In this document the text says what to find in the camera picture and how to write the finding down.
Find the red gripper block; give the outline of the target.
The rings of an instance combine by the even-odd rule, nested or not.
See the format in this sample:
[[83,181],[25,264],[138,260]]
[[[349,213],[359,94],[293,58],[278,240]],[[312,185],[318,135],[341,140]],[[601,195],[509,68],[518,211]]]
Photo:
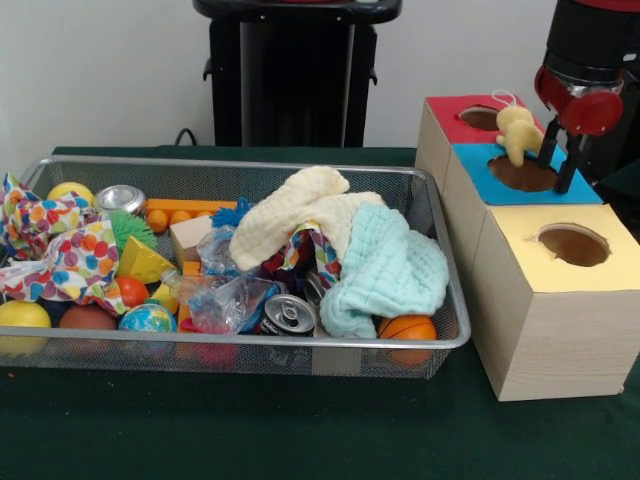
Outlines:
[[567,135],[566,158],[561,164],[553,188],[556,194],[566,194],[583,159],[584,135],[601,136],[611,131],[623,114],[620,92],[624,80],[619,76],[614,82],[583,84],[562,79],[545,66],[535,77],[535,90],[542,103],[554,113],[544,133],[537,156],[540,168],[549,168],[557,146],[560,127]]

